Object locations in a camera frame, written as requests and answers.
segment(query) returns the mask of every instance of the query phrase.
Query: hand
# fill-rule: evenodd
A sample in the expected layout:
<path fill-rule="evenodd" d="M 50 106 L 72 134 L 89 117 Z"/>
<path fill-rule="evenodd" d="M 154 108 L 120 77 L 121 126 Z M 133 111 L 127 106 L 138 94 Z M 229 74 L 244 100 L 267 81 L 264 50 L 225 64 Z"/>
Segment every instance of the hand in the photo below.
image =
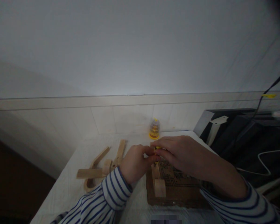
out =
<path fill-rule="evenodd" d="M 152 142 L 151 146 L 166 149 L 154 152 L 185 174 L 213 183 L 222 195 L 231 198 L 246 196 L 246 183 L 235 167 L 191 137 L 162 137 Z"/>
<path fill-rule="evenodd" d="M 138 181 L 154 162 L 160 160 L 160 156 L 155 155 L 153 148 L 133 145 L 128 150 L 119 168 L 126 182 L 131 184 Z"/>

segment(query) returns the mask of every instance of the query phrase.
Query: white wall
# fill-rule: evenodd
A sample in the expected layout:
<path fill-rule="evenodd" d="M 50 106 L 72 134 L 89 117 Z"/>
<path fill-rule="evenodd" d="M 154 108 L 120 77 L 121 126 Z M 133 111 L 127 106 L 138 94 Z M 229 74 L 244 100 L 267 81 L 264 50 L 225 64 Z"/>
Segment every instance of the white wall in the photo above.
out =
<path fill-rule="evenodd" d="M 260 110 L 280 110 L 280 92 L 276 94 L 275 99 L 265 98 Z M 161 131 L 193 131 L 204 110 L 256 108 L 260 95 L 189 94 L 178 96 L 178 100 L 175 94 L 0 100 L 0 140 L 57 178 L 84 139 L 114 133 L 147 133 L 148 137 L 153 117 L 159 119 Z"/>
<path fill-rule="evenodd" d="M 0 98 L 263 91 L 280 75 L 270 7 L 0 1 Z"/>

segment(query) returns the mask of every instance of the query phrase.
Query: white cable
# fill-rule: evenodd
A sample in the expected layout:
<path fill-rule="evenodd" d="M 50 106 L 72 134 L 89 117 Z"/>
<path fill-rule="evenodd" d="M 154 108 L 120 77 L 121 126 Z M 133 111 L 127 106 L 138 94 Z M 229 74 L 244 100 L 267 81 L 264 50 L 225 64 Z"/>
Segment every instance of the white cable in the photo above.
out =
<path fill-rule="evenodd" d="M 243 169 L 238 168 L 238 167 L 236 167 L 236 169 L 237 169 L 237 170 L 240 170 L 240 171 L 245 171 L 245 172 L 248 172 L 248 173 L 253 173 L 253 174 L 262 175 L 262 176 L 270 176 L 270 175 L 271 175 L 270 170 L 266 167 L 266 165 L 265 165 L 265 164 L 263 163 L 263 161 L 260 159 L 260 155 L 265 154 L 265 153 L 270 153 L 270 152 L 280 152 L 280 150 L 262 152 L 262 153 L 258 154 L 258 156 L 257 156 L 258 159 L 259 159 L 259 161 L 261 162 L 261 164 L 262 164 L 262 165 L 265 167 L 265 169 L 268 171 L 267 174 L 254 173 L 254 172 L 251 172 L 251 171 L 243 170 Z"/>

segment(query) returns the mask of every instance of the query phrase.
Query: striped sleeve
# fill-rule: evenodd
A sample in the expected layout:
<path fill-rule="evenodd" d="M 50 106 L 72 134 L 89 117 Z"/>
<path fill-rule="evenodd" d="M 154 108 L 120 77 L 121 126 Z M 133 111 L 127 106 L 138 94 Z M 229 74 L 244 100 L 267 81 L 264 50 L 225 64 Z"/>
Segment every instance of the striped sleeve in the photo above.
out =
<path fill-rule="evenodd" d="M 132 192 L 117 167 L 93 191 L 83 195 L 59 223 L 113 223 L 115 212 L 124 209 Z"/>
<path fill-rule="evenodd" d="M 246 181 L 248 193 L 239 200 L 223 200 L 202 187 L 200 192 L 225 223 L 280 223 L 280 210 Z"/>

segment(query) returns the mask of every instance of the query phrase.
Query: black cable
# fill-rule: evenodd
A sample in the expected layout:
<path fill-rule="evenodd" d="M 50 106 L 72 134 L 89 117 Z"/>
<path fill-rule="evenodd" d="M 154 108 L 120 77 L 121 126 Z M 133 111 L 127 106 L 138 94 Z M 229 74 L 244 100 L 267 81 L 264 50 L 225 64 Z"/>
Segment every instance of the black cable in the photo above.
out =
<path fill-rule="evenodd" d="M 250 124 L 250 122 L 253 120 L 253 118 L 256 116 L 259 107 L 260 107 L 260 103 L 262 101 L 263 95 L 266 94 L 268 91 L 270 91 L 271 88 L 273 88 L 275 85 L 277 85 L 280 82 L 280 76 L 278 79 L 276 79 L 276 81 L 266 90 L 264 91 L 264 93 L 261 95 L 261 98 L 259 99 L 258 102 L 258 106 L 253 114 L 253 116 L 248 120 L 248 122 L 246 123 L 246 125 L 238 132 L 238 134 L 236 135 L 235 139 L 234 139 L 234 143 L 233 143 L 233 149 L 235 149 L 236 147 L 236 142 L 237 142 L 237 138 L 239 137 L 239 134 L 248 126 L 248 124 Z"/>

